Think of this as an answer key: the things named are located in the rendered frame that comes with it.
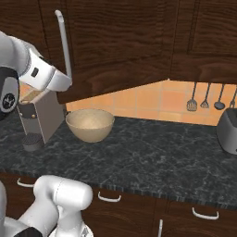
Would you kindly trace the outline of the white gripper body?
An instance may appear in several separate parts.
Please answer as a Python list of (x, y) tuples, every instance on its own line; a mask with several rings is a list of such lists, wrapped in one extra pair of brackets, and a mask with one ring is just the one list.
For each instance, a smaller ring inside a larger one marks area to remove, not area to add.
[(47, 89), (55, 92), (65, 92), (71, 84), (72, 78), (56, 69), (47, 85)]

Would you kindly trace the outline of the dark wood base cabinet door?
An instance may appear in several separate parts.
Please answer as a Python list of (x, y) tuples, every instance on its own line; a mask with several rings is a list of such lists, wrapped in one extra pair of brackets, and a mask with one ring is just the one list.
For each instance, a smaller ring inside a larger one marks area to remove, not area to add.
[(135, 220), (119, 214), (84, 214), (86, 224), (94, 237), (157, 237), (153, 224), (144, 220)]

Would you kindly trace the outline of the grey coffee machine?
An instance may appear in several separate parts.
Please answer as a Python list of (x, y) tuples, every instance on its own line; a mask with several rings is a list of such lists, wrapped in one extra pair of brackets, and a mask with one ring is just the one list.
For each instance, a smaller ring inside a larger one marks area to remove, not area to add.
[(56, 92), (49, 90), (29, 91), (19, 99), (18, 112), (25, 132), (22, 145), (28, 152), (43, 148), (65, 119)]

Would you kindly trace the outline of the beige bowl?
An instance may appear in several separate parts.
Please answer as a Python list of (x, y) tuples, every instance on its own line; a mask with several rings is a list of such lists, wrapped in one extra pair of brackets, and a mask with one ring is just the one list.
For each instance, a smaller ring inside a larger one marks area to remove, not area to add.
[(66, 115), (72, 133), (87, 143), (103, 141), (111, 132), (115, 118), (102, 109), (79, 109)]

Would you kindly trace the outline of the dark wood drawer front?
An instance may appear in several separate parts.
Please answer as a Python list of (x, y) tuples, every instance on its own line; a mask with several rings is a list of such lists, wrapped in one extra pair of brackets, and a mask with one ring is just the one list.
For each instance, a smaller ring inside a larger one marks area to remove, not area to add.
[[(83, 211), (83, 215), (95, 213), (103, 214), (108, 212), (111, 214), (121, 214), (125, 217), (133, 217), (141, 214), (152, 218), (157, 208), (164, 212), (167, 205), (166, 199), (152, 196), (124, 193), (96, 187), (93, 187), (93, 192), (93, 201), (91, 205)], [(101, 195), (107, 198), (118, 198), (121, 195), (121, 200), (117, 203), (101, 201), (97, 197), (98, 192), (101, 192)]]
[(34, 201), (33, 189), (19, 186), (18, 179), (21, 183), (34, 184), (37, 177), (0, 172), (0, 181), (6, 187), (6, 216), (14, 219), (18, 219)]
[[(195, 211), (209, 216), (219, 212), (218, 220), (197, 218)], [(237, 211), (169, 201), (163, 224), (163, 237), (237, 237)]]

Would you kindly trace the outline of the black slotted spatula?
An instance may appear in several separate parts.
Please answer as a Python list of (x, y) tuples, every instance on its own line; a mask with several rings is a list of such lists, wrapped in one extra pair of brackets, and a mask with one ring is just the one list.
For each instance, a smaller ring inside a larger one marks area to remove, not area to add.
[(197, 85), (197, 82), (195, 82), (193, 86), (192, 98), (187, 102), (187, 105), (186, 105), (186, 109), (190, 112), (194, 112), (197, 110), (197, 102), (194, 100), (196, 85)]

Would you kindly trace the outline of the black hanging ladle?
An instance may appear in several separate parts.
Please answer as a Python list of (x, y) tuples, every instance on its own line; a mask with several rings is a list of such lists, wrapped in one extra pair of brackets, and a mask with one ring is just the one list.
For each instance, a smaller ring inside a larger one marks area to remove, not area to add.
[(225, 85), (222, 84), (221, 85), (221, 90), (220, 90), (220, 93), (219, 93), (219, 97), (218, 97), (218, 101), (214, 103), (214, 107), (217, 110), (222, 110), (222, 109), (225, 108), (225, 104), (221, 102), (221, 97), (222, 97), (222, 94), (223, 94), (223, 91), (224, 91), (224, 87), (225, 87)]

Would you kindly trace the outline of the black hanging utensil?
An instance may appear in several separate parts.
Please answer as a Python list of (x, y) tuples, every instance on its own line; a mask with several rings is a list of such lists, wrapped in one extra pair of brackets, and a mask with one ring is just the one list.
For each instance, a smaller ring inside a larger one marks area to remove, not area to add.
[(234, 92), (233, 98), (230, 101), (230, 108), (234, 108), (235, 107), (235, 97), (236, 97), (236, 95), (237, 95), (237, 87), (235, 88), (235, 92)]

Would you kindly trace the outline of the grey toaster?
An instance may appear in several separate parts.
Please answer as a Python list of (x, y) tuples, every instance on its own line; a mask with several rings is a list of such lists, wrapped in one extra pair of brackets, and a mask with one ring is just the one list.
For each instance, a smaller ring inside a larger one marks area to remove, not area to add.
[(237, 156), (237, 108), (227, 108), (217, 125), (217, 138), (227, 153)]

